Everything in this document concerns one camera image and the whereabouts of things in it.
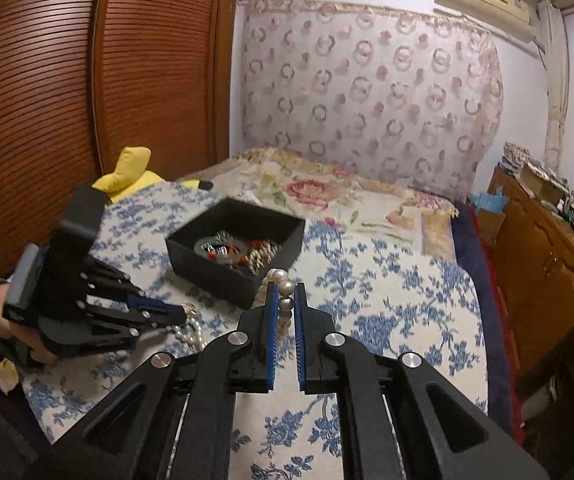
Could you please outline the person's left hand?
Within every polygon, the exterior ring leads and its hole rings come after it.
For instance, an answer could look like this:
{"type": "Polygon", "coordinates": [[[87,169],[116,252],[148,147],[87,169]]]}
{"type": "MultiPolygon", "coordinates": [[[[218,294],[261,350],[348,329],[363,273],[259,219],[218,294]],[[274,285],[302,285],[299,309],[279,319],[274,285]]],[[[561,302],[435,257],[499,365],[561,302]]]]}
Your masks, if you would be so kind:
{"type": "Polygon", "coordinates": [[[57,356],[45,348],[36,330],[10,322],[2,316],[8,289],[8,283],[0,284],[0,338],[15,339],[26,344],[30,349],[30,357],[36,362],[47,365],[55,364],[58,361],[57,356]]]}

